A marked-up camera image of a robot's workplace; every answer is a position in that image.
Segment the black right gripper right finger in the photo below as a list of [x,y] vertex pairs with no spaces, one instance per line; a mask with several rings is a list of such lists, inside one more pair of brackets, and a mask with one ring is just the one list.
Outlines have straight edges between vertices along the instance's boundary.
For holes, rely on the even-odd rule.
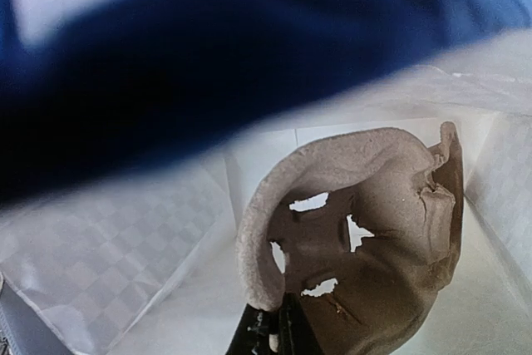
[[279,354],[323,355],[298,296],[286,293],[278,313]]

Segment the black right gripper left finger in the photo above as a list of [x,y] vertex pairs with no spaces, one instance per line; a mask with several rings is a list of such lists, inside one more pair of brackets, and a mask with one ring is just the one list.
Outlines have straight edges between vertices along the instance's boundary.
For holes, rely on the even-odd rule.
[[270,355],[270,335],[278,333],[278,311],[267,312],[247,304],[226,355]]

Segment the single cardboard cup carrier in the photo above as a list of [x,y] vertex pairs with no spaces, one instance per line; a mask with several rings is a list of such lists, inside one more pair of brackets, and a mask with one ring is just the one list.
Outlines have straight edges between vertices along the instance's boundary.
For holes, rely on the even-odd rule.
[[392,127],[297,148],[261,180],[236,242],[246,305],[298,296],[323,354],[390,354],[421,328],[461,256],[462,149]]

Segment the blue checkered paper bag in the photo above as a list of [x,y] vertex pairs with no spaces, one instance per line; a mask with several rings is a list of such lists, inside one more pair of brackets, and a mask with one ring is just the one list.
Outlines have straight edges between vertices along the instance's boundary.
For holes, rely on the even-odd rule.
[[531,0],[115,0],[35,52],[1,8],[1,203],[165,168],[266,116],[531,25]]

